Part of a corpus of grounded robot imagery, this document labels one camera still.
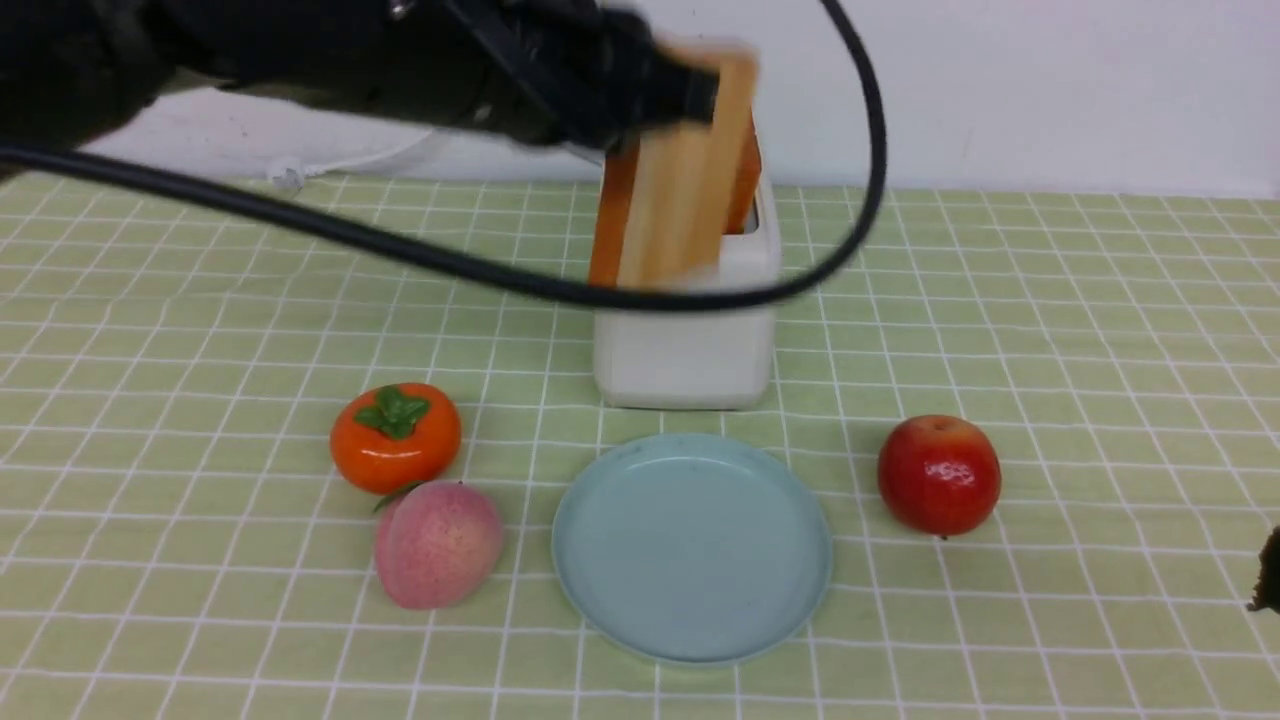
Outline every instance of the plate rim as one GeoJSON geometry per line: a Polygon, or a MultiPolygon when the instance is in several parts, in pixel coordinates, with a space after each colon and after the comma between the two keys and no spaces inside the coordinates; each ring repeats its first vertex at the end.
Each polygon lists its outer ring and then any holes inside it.
{"type": "MultiPolygon", "coordinates": [[[[599,477],[603,478],[608,475],[599,475],[599,477]]],[[[781,644],[796,637],[796,634],[805,625],[813,621],[813,618],[818,612],[818,609],[823,606],[823,603],[827,600],[827,596],[829,594],[831,583],[835,577],[835,536],[832,536],[831,523],[827,520],[827,514],[822,507],[822,502],[818,500],[818,496],[814,495],[813,489],[808,484],[805,484],[805,482],[800,479],[800,477],[786,462],[778,460],[773,455],[750,443],[742,442],[740,439],[714,433],[654,433],[630,439],[622,445],[618,445],[605,451],[595,460],[588,462],[588,465],[582,468],[570,482],[568,488],[561,496],[561,500],[556,506],[556,514],[552,518],[552,532],[549,542],[550,542],[552,568],[556,571],[556,579],[561,587],[561,594],[568,601],[568,603],[573,607],[573,610],[579,614],[579,616],[588,626],[594,629],[596,633],[600,634],[600,637],[605,638],[612,644],[630,653],[645,657],[650,661],[662,665],[680,666],[680,667],[703,667],[703,669],[727,667],[749,662],[751,660],[755,660],[763,655],[772,652],[781,644]],[[774,639],[744,655],[718,659],[718,660],[681,660],[673,657],[664,657],[662,655],[654,655],[652,652],[646,652],[644,650],[634,647],[618,639],[612,633],[607,632],[604,628],[598,625],[591,619],[591,616],[582,609],[581,603],[573,596],[573,593],[568,591],[567,583],[564,582],[564,570],[562,568],[561,552],[558,550],[561,547],[558,539],[563,537],[564,533],[562,518],[564,518],[564,509],[570,505],[571,500],[581,496],[582,492],[590,489],[586,488],[584,480],[589,480],[593,471],[598,471],[600,466],[617,462],[622,455],[627,454],[628,451],[635,451],[637,446],[643,447],[653,445],[655,442],[672,442],[678,439],[692,439],[695,442],[701,442],[701,443],[721,443],[731,446],[739,452],[742,452],[744,455],[751,457],[754,461],[762,462],[765,466],[772,466],[772,469],[777,471],[776,477],[782,479],[783,482],[794,483],[799,489],[799,492],[796,493],[797,497],[803,498],[805,503],[810,505],[810,507],[813,509],[814,514],[819,520],[820,524],[819,532],[826,541],[822,543],[822,557],[819,559],[819,562],[822,565],[822,573],[820,573],[822,578],[820,582],[818,583],[818,591],[808,601],[809,605],[808,611],[792,626],[788,626],[786,632],[782,633],[781,637],[778,637],[778,639],[774,639]]]]}

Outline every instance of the fruit stem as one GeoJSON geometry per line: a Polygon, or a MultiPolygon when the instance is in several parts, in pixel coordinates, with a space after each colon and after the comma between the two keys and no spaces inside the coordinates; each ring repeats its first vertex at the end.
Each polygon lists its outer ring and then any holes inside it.
{"type": "Polygon", "coordinates": [[[413,492],[413,489],[416,489],[417,486],[421,486],[421,484],[425,484],[425,480],[424,482],[417,482],[417,483],[410,483],[410,484],[399,488],[398,491],[396,491],[393,493],[383,496],[383,498],[378,501],[378,505],[374,506],[374,515],[378,515],[388,505],[390,505],[390,503],[396,502],[397,500],[404,497],[406,495],[413,492]]]}
{"type": "Polygon", "coordinates": [[[384,386],[374,393],[374,404],[361,407],[355,420],[392,439],[404,439],[413,434],[431,404],[422,397],[410,397],[397,386],[384,386]]]}

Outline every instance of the white wall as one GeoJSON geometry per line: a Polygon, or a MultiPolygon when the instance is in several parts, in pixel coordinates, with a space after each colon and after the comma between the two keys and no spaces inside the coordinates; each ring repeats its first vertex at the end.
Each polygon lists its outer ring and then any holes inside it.
{"type": "MultiPolygon", "coordinates": [[[[865,177],[860,91],[814,0],[637,0],[659,28],[763,53],[778,182],[865,177]]],[[[845,0],[876,61],[896,184],[1280,193],[1280,0],[845,0]]],[[[214,92],[174,96],[96,150],[201,174],[340,160],[416,129],[214,92]]],[[[448,178],[595,178],[566,155],[453,141],[448,178]]]]}

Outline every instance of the white cord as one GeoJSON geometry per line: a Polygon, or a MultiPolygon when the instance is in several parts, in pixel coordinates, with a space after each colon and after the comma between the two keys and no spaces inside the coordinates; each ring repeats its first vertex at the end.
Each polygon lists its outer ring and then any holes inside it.
{"type": "Polygon", "coordinates": [[[306,184],[307,178],[319,177],[334,170],[355,170],[365,165],[385,163],[387,160],[403,155],[420,146],[430,146],[426,158],[426,160],[430,161],[435,158],[435,155],[439,155],[447,142],[448,137],[445,135],[429,129],[413,141],[406,142],[399,147],[393,147],[365,158],[338,160],[335,163],[326,163],[323,165],[307,165],[300,158],[276,158],[266,169],[266,179],[269,179],[276,190],[297,193],[302,190],[302,186],[306,184]]]}

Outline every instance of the persimmon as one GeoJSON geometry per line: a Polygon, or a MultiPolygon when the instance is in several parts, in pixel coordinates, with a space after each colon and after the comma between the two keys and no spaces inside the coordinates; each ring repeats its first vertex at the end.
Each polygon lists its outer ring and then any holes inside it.
{"type": "Polygon", "coordinates": [[[370,389],[338,414],[329,454],[338,473],[389,496],[440,475],[462,447],[462,418],[449,396],[426,383],[370,389]]]}

